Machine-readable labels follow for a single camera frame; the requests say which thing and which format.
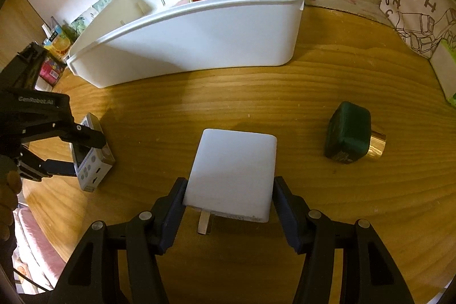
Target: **white container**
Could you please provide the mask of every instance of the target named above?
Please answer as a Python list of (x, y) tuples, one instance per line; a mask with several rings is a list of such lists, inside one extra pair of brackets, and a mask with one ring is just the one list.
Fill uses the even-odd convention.
[(295, 48), (304, 0), (113, 0), (70, 50), (98, 88), (182, 71), (278, 66)]

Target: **finger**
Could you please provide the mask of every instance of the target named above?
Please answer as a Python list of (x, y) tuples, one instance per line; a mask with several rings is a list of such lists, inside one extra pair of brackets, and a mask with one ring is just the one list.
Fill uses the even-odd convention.
[(17, 171), (12, 170), (8, 173), (6, 179), (8, 180), (8, 185), (13, 190), (13, 192), (16, 195), (19, 194), (22, 189), (21, 176), (19, 175), (19, 173)]
[(0, 205), (0, 223), (10, 226), (14, 222), (13, 213), (6, 206)]
[(0, 223), (0, 240), (6, 241), (10, 238), (10, 229), (6, 224)]
[(11, 188), (8, 185), (0, 185), (0, 205), (4, 205), (10, 210), (15, 210), (17, 204), (17, 196)]

